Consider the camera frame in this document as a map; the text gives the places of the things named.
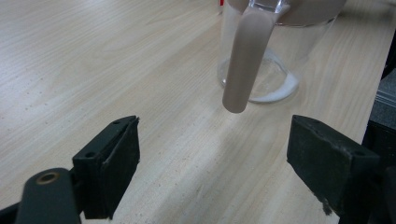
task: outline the wood grain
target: wood grain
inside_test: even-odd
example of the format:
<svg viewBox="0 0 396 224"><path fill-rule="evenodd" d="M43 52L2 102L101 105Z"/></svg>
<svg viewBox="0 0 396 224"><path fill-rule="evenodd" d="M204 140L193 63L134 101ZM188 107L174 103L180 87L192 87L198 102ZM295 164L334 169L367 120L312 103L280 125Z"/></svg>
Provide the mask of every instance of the wood grain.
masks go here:
<svg viewBox="0 0 396 224"><path fill-rule="evenodd" d="M235 115L217 1L2 1L0 208L137 115L141 162L114 223L337 223L286 162L291 115L361 141L395 24L392 5L349 0L297 93Z"/></svg>

